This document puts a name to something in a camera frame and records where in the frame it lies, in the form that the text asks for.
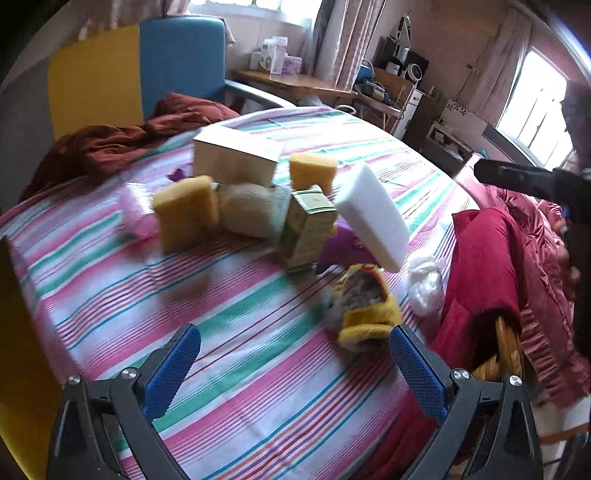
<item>blue gripper pad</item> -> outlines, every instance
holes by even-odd
[[[201,348],[201,334],[195,325],[190,325],[180,339],[175,337],[164,346],[166,350],[176,343],[144,390],[142,412],[148,421],[164,416]]]
[[[423,413],[442,425],[447,417],[445,388],[400,327],[390,333],[390,353]]]

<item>pink bedding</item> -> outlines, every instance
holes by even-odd
[[[538,379],[559,407],[589,394],[589,362],[573,346],[573,304],[564,295],[561,263],[566,249],[552,226],[560,208],[522,193],[481,184],[470,160],[456,176],[483,209],[508,212],[524,236],[528,304],[521,312],[521,345]]]

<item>small green box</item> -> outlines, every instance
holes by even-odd
[[[279,240],[287,270],[311,266],[329,238],[336,208],[320,190],[291,194],[290,205]]]

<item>brown blanket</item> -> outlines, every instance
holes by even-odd
[[[37,167],[20,201],[76,177],[101,183],[170,137],[237,116],[221,103],[171,93],[156,104],[144,125],[91,125],[61,137]]]

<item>orange sponge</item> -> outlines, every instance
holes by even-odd
[[[220,216],[212,183],[207,176],[184,179],[154,194],[165,254],[192,247],[218,229]]]
[[[307,190],[318,185],[325,195],[332,192],[338,161],[318,153],[292,153],[290,155],[291,186],[294,190]]]

